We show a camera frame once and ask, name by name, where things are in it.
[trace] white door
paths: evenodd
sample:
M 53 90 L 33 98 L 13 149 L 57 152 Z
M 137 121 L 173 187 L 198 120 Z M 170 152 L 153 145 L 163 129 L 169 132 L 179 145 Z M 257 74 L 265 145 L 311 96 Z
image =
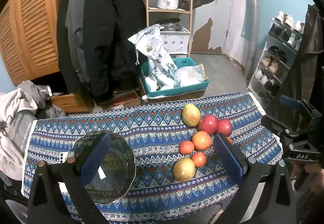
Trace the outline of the white door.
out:
M 193 10 L 191 53 L 220 54 L 229 23 L 232 0 L 215 0 Z

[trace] white box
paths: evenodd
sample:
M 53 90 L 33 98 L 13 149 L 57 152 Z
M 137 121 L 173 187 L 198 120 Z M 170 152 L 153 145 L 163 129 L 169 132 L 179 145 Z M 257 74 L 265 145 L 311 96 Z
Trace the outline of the white box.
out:
M 188 54 L 190 32 L 181 28 L 180 31 L 161 31 L 163 47 L 169 54 Z

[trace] floor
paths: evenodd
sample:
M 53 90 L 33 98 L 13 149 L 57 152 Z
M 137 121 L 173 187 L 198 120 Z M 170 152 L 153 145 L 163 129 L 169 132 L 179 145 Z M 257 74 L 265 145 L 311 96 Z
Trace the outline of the floor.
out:
M 191 54 L 196 64 L 202 64 L 209 79 L 205 97 L 234 92 L 247 92 L 247 82 L 235 61 L 223 55 Z

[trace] tablecloth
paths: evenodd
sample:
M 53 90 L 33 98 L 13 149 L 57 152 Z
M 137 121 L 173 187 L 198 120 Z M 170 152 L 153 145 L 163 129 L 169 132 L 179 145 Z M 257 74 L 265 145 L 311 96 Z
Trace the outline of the tablecloth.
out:
M 59 163 L 59 155 L 91 130 L 108 129 L 119 133 L 133 148 L 136 177 L 128 193 L 111 204 L 97 204 L 110 223 L 151 223 L 202 210 L 236 193 L 226 169 L 211 146 L 207 163 L 197 168 L 186 183 L 174 180 L 172 167 L 184 157 L 179 143 L 196 132 L 181 119 L 183 106 L 192 103 L 201 115 L 228 118 L 230 138 L 246 156 L 260 163 L 275 164 L 282 155 L 278 138 L 260 124 L 265 114 L 251 93 L 233 93 L 203 99 L 148 104 L 88 115 L 37 120 L 28 138 L 23 171 L 22 194 L 29 197 L 35 168 L 40 160 Z M 66 192 L 64 201 L 74 219 L 80 220 Z

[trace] teal storage bin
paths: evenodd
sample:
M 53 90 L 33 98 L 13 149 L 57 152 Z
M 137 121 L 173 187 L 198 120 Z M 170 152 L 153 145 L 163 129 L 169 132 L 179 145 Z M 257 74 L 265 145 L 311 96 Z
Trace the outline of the teal storage bin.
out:
M 196 66 L 197 64 L 191 59 L 191 58 L 175 58 L 173 59 L 174 63 L 180 69 L 181 67 L 185 66 Z M 149 98 L 165 95 L 165 96 L 172 96 L 172 95 L 178 95 L 178 94 L 183 94 L 186 92 L 191 92 L 195 90 L 206 90 L 209 80 L 205 80 L 202 83 L 195 84 L 195 85 L 190 85 L 190 86 L 185 86 L 185 87 L 179 87 L 179 88 L 174 88 L 174 89 L 169 89 L 169 90 L 158 90 L 158 91 L 153 91 L 153 92 L 148 92 L 148 86 L 145 81 L 145 76 L 148 75 L 148 62 L 142 64 L 141 66 L 141 79 L 142 83 L 144 85 L 144 89 L 146 92 L 146 95 Z

